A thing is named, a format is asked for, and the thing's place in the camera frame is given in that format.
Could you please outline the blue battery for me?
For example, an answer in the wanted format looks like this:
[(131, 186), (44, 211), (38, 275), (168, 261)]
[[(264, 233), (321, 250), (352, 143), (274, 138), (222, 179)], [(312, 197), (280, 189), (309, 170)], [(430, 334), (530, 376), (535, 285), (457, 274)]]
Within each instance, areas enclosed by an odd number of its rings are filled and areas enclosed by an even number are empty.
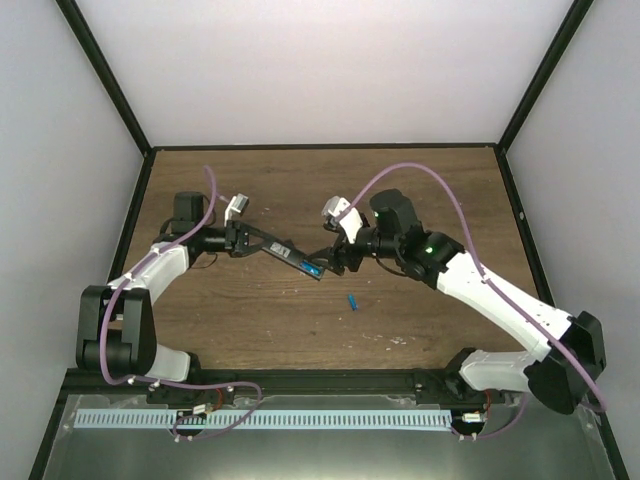
[(347, 296), (347, 300), (348, 300), (348, 302), (349, 302), (350, 308), (351, 308), (353, 311), (357, 311), (357, 310), (358, 310), (358, 304), (357, 304), (357, 302), (356, 302), (355, 297), (354, 297), (352, 294), (349, 294), (349, 295)]
[(324, 269), (322, 267), (307, 261), (303, 261), (300, 266), (312, 276), (321, 277), (324, 273)]

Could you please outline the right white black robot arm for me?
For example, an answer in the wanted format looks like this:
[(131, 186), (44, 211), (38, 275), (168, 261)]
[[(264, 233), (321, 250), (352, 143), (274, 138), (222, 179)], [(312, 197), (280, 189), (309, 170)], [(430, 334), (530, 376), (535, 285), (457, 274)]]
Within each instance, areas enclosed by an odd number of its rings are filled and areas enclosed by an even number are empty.
[(583, 404), (606, 367), (601, 322), (583, 311), (574, 316), (544, 303), (484, 265), (448, 235), (426, 230), (413, 204), (397, 189), (370, 200), (374, 221), (333, 196), (322, 214), (337, 233), (333, 246), (318, 252), (332, 272), (355, 272), (366, 257), (391, 259), (399, 275), (450, 296), (514, 338), (519, 352), (462, 350), (448, 365), (447, 396), (465, 403), (481, 390), (532, 394), (550, 410), (570, 415)]

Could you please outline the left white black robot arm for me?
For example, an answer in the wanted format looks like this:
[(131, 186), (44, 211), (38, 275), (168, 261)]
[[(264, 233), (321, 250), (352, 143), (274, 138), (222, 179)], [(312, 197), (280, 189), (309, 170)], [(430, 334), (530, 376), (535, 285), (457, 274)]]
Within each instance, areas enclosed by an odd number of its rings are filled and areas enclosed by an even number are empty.
[(186, 273), (204, 252), (226, 251), (239, 256), (241, 225), (231, 220), (241, 215), (249, 198), (236, 194), (224, 211), (224, 226), (206, 225), (215, 216), (204, 207), (204, 195), (180, 192), (174, 197), (174, 214), (150, 247), (130, 270), (106, 285), (87, 287), (80, 299), (76, 364), (86, 371), (149, 377), (169, 381), (170, 393), (181, 403), (196, 402), (204, 392), (203, 377), (190, 370), (191, 357), (161, 346), (156, 337), (153, 304), (169, 285)]

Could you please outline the clear plastic sheet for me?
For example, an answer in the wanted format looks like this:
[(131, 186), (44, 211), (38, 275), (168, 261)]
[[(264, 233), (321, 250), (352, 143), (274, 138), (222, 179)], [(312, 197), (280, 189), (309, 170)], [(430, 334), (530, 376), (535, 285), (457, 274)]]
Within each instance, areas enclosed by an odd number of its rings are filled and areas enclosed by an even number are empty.
[[(163, 409), (141, 396), (73, 396), (46, 479), (612, 479), (599, 422), (536, 402), (492, 408), (486, 434), (447, 431), (76, 429), (80, 409)], [(258, 410), (438, 410), (405, 397), (272, 397)]]

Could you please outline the black aluminium frame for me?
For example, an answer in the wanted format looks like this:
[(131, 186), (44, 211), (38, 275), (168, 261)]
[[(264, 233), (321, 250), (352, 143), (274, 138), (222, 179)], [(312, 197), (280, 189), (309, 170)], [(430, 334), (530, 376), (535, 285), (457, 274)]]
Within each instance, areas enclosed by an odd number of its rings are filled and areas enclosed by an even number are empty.
[[(545, 52), (540, 65), (537, 67), (532, 80), (529, 82), (522, 99), (518, 103), (515, 113), (509, 120), (505, 132), (498, 142), (490, 146), (496, 158), (536, 291), (544, 300), (551, 300), (553, 296), (538, 254), (535, 240), (531, 233), (529, 222), (525, 217), (522, 201), (507, 159), (507, 150), (512, 146), (517, 135), (520, 133), (525, 120), (538, 101), (544, 87), (551, 78), (566, 49), (569, 47), (571, 40), (589, 13), (591, 6), (592, 4), (589, 1), (575, 1), (571, 4)], [(143, 133), (140, 123), (135, 117), (124, 92), (116, 80), (78, 4), (74, 1), (61, 1), (58, 4), (58, 8), (143, 156), (141, 170), (109, 272), (111, 277), (115, 277), (123, 271), (125, 255), (131, 245), (134, 227), (141, 211), (143, 197), (146, 193), (152, 168), (159, 150), (150, 145)], [(265, 380), (269, 388), (281, 387), (285, 392), (290, 394), (320, 395), (324, 393), (363, 393), (368, 390), (373, 390), (376, 381), (381, 383), (383, 392), (388, 393), (394, 387), (414, 385), (417, 379), (426, 376), (427, 372), (426, 370), (420, 369), (297, 369), (259, 370), (256, 374), (259, 378)], [(30, 473), (31, 478), (42, 479), (45, 474), (53, 468), (52, 455), (55, 450), (54, 437), (61, 426), (63, 418), (62, 405), (70, 395), (81, 393), (121, 395), (123, 392), (123, 388), (108, 386), (94, 373), (84, 373), (79, 369), (68, 370), (65, 374), (58, 399), (34, 461)]]

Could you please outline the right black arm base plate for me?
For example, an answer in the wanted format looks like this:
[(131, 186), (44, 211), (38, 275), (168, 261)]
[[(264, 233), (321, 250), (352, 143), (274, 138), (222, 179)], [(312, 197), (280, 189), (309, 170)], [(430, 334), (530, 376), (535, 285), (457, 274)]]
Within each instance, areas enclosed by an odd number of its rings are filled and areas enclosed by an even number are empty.
[(416, 383), (414, 395), (417, 403), (448, 407), (480, 405), (488, 402), (498, 405), (506, 403), (506, 397), (502, 393), (477, 391), (465, 386), (451, 389), (443, 383)]

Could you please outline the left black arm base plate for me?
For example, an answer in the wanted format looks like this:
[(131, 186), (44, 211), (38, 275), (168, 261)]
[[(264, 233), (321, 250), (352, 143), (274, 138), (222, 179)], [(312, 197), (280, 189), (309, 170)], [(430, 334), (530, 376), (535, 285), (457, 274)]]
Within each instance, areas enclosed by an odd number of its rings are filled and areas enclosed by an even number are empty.
[(154, 391), (147, 393), (147, 401), (150, 404), (165, 404), (174, 407), (186, 408), (188, 406), (211, 403), (213, 405), (230, 404), (235, 394), (226, 387), (218, 389), (196, 390), (182, 389), (161, 385)]

